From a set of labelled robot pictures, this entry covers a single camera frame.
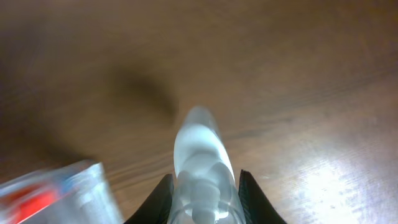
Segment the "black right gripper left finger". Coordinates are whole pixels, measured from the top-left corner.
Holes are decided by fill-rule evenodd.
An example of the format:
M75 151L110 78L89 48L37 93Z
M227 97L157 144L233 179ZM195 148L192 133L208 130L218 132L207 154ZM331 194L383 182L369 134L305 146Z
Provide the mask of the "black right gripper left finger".
M166 174L124 224L167 224L172 206L173 191L173 176Z

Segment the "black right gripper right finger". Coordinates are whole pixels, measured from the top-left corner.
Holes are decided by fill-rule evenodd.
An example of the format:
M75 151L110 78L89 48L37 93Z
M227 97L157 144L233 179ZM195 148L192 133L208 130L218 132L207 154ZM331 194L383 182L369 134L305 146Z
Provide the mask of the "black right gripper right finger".
M277 213L252 174L241 170L239 199L247 224L286 224Z

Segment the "white calamine lotion bottle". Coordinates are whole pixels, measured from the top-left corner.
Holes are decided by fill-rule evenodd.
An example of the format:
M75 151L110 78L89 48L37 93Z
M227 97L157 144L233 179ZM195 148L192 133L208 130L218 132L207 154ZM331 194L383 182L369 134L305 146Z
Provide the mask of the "white calamine lotion bottle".
M228 153L206 108L192 108L179 129L174 169L169 223L245 223Z

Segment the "orange tube white cap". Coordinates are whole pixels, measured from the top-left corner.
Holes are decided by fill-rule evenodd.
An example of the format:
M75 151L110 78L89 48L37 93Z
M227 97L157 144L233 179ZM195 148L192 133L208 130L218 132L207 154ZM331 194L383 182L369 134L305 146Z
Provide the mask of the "orange tube white cap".
M1 224L20 224L59 200L56 186L32 184L1 196Z

